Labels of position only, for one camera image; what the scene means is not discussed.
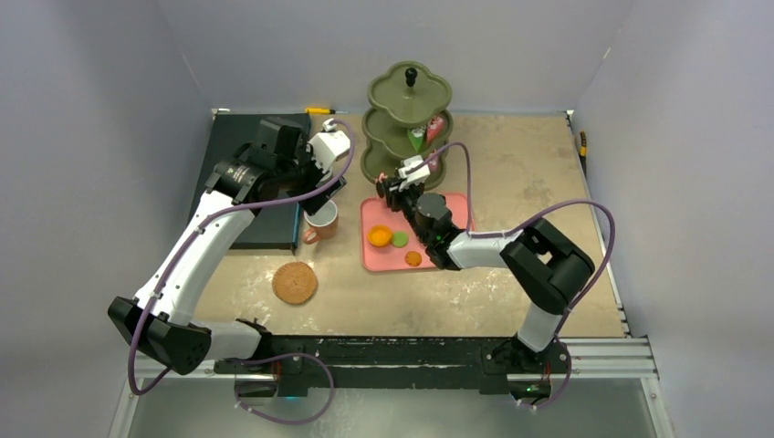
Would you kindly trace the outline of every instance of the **pink cutting board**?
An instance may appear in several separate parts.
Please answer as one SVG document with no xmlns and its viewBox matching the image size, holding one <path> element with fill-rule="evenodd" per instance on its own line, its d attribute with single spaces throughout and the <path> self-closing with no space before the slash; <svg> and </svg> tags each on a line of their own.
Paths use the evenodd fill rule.
<svg viewBox="0 0 774 438">
<path fill-rule="evenodd" d="M 452 211 L 452 221 L 458 227 L 465 228 L 467 198 L 461 193 L 441 194 L 446 197 L 446 206 Z M 368 231 L 375 225 L 386 225 L 393 232 L 405 232 L 409 236 L 409 244 L 403 248 L 392 245 L 377 248 L 371 245 L 368 243 Z M 406 265 L 403 258 L 409 251 L 416 251 L 422 255 L 422 263 L 419 266 Z M 419 243 L 411 226 L 403 218 L 403 213 L 390 211 L 387 203 L 380 198 L 368 198 L 361 203 L 361 255 L 363 266 L 374 272 L 435 268 L 433 262 L 424 253 L 424 246 Z"/>
</svg>

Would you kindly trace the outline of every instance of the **wooden tabletop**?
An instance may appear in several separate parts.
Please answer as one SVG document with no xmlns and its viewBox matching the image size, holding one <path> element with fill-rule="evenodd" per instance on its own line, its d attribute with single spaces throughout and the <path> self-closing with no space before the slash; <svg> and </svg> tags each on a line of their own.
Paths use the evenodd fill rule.
<svg viewBox="0 0 774 438">
<path fill-rule="evenodd" d="M 361 117 L 340 117 L 357 131 L 357 150 L 346 175 L 349 183 L 334 197 L 340 212 L 337 235 L 302 244 L 295 255 L 230 252 L 205 289 L 196 318 L 256 318 L 278 334 L 513 335 L 529 299 L 506 269 L 372 273 L 362 266 L 360 205 L 376 192 L 360 171 Z M 313 129 L 323 120 L 314 116 Z M 561 116 L 455 115 L 450 141 L 464 142 L 471 153 L 477 231 L 509 229 L 554 203 L 587 196 Z M 436 191 L 464 193 L 464 154 L 451 150 L 446 162 L 445 180 Z M 601 247 L 590 207 L 571 206 L 548 218 L 599 265 Z M 296 260 L 309 264 L 319 280 L 317 293 L 302 306 L 281 302 L 271 289 L 274 272 Z M 561 334 L 622 336 L 608 276 L 578 305 Z"/>
</svg>

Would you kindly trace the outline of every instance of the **pink mug handle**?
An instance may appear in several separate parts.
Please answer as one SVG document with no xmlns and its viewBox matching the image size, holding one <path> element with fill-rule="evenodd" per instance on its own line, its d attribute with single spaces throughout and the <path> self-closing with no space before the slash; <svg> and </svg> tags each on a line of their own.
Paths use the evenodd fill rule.
<svg viewBox="0 0 774 438">
<path fill-rule="evenodd" d="M 304 233 L 303 241 L 307 245 L 316 244 L 319 241 L 319 235 L 317 234 L 317 231 L 314 228 L 309 228 Z"/>
</svg>

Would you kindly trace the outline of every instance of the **mug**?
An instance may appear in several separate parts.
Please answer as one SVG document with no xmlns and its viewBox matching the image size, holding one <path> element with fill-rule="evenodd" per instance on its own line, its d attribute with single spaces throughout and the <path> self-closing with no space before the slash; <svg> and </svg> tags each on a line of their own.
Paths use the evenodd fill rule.
<svg viewBox="0 0 774 438">
<path fill-rule="evenodd" d="M 312 216 L 305 212 L 304 219 L 309 224 L 309 229 L 304 233 L 305 244 L 311 245 L 330 239 L 339 227 L 339 207 L 333 201 L 328 201 Z"/>
</svg>

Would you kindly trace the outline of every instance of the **robotic arm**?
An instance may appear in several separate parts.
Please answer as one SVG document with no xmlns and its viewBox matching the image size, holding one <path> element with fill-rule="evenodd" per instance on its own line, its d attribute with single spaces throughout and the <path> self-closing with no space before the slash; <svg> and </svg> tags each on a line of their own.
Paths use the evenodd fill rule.
<svg viewBox="0 0 774 438">
<path fill-rule="evenodd" d="M 191 222 L 154 276 L 133 299 L 116 297 L 111 303 L 108 314 L 124 339 L 131 343 L 142 310 L 156 296 L 155 306 L 140 328 L 139 351 L 179 374 L 191 372 L 202 360 L 251 357 L 264 331 L 261 326 L 241 320 L 196 322 L 193 316 L 225 252 L 260 210 L 223 214 L 205 231 L 199 229 L 199 224 L 211 214 L 241 203 L 275 200 L 280 193 L 309 193 L 331 173 L 333 163 L 349 151 L 347 135 L 333 130 L 327 122 L 323 132 L 307 141 L 301 127 L 293 122 L 272 118 L 261 121 L 257 143 L 243 144 L 233 159 L 215 166 Z M 308 214 L 314 214 L 345 184 L 341 178 L 327 191 L 299 204 Z M 174 260 L 192 233 L 200 235 L 179 260 Z M 174 269 L 157 296 L 153 289 L 173 260 Z"/>
<path fill-rule="evenodd" d="M 591 259 L 545 219 L 508 235 L 467 232 L 452 222 L 439 193 L 425 193 L 427 164 L 415 156 L 403 161 L 394 176 L 376 183 L 390 209 L 402 212 L 430 260 L 440 269 L 487 266 L 509 269 L 532 304 L 514 338 L 514 349 L 539 355 L 549 346 L 570 302 L 594 272 Z M 550 256 L 544 263 L 542 256 Z"/>
</svg>

